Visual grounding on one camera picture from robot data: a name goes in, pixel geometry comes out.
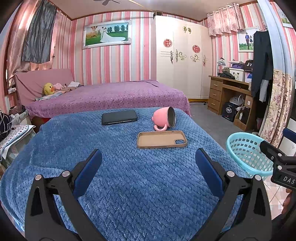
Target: black and white patterned bag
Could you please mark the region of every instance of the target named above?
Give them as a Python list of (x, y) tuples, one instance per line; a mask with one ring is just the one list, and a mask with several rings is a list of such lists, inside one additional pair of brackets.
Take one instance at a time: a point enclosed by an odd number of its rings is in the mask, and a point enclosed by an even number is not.
[(12, 118), (3, 112), (0, 112), (0, 141), (8, 136), (11, 126)]

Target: headboard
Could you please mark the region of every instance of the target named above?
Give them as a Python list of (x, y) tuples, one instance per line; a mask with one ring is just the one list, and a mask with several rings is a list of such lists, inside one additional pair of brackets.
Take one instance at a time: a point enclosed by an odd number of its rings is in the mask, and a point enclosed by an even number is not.
[(14, 79), (20, 102), (27, 106), (35, 101), (36, 97), (42, 97), (46, 83), (69, 85), (73, 76), (70, 69), (46, 69), (16, 73)]

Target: bed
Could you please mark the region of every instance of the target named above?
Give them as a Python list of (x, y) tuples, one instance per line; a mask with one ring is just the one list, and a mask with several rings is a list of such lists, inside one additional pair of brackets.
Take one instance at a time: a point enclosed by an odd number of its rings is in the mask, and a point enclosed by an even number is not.
[(44, 84), (68, 85), (71, 81), (73, 77), (69, 69), (15, 75), (20, 101), (31, 117), (52, 118), (83, 111), (167, 106), (179, 108), (190, 115), (190, 105), (183, 92), (153, 80), (87, 85), (56, 98), (34, 101), (42, 96)]
[[(212, 160), (239, 176), (244, 171), (187, 114), (175, 109), (184, 148), (138, 149), (137, 134), (153, 131), (151, 116), (158, 108), (135, 108), (138, 121), (102, 126), (100, 110), (59, 115), (41, 127), (0, 182), (0, 200), (24, 227), (26, 201), (34, 176), (58, 176), (85, 160), (93, 149), (103, 162), (85, 195), (78, 200), (108, 241), (190, 240), (208, 218), (218, 199), (198, 167), (195, 152), (204, 148)], [(60, 199), (57, 206), (73, 230)], [(229, 226), (239, 207), (234, 205)]]

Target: ceiling fan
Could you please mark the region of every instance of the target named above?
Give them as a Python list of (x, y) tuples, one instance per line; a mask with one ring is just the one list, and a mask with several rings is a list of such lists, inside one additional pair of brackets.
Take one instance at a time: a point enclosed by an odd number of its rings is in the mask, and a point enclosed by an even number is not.
[(94, 0), (95, 2), (98, 2), (98, 1), (104, 1), (103, 2), (103, 5), (106, 6), (110, 1), (113, 1), (113, 2), (116, 2), (116, 3), (121, 3), (121, 2), (118, 2), (116, 0)]

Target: gray floor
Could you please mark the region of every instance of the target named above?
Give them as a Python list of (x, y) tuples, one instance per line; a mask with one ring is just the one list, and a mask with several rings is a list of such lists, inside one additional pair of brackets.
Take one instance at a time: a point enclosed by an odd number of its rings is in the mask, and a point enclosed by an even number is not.
[(208, 110), (207, 105), (191, 103), (190, 106), (192, 119), (225, 150), (227, 138), (235, 132), (242, 132), (242, 130), (232, 122)]

